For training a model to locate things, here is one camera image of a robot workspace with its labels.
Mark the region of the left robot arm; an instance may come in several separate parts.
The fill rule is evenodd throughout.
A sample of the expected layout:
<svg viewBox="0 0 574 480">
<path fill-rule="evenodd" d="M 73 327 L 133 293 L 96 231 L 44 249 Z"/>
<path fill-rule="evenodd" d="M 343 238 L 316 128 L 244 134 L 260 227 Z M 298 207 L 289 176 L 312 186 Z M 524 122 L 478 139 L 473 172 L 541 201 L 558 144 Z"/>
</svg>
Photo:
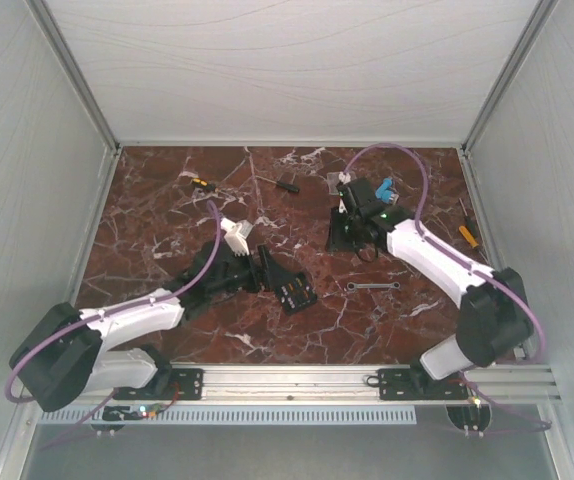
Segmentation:
<svg viewBox="0 0 574 480">
<path fill-rule="evenodd" d="M 11 378 L 45 412 L 105 389 L 160 398 L 172 389 L 170 362 L 152 345 L 124 344 L 191 322 L 239 292 L 270 291 L 293 314 L 305 283 L 304 273 L 286 269 L 264 245 L 256 256 L 238 256 L 226 243 L 209 241 L 187 269 L 148 295 L 99 309 L 51 307 L 12 354 Z"/>
</svg>

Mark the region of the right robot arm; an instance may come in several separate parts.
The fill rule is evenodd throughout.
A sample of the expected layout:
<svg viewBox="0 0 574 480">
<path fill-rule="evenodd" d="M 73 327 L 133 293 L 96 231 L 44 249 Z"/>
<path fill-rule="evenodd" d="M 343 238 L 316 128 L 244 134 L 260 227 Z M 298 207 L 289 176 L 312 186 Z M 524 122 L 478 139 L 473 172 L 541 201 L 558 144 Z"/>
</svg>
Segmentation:
<svg viewBox="0 0 574 480">
<path fill-rule="evenodd" d="M 447 377 L 495 363 L 534 333 L 518 272 L 496 271 L 458 252 L 412 212 L 379 199 L 365 178 L 340 173 L 336 188 L 339 205 L 331 210 L 328 251 L 359 253 L 372 246 L 411 265 L 459 310 L 456 332 L 421 354 L 410 371 L 415 394 L 432 397 Z"/>
</svg>

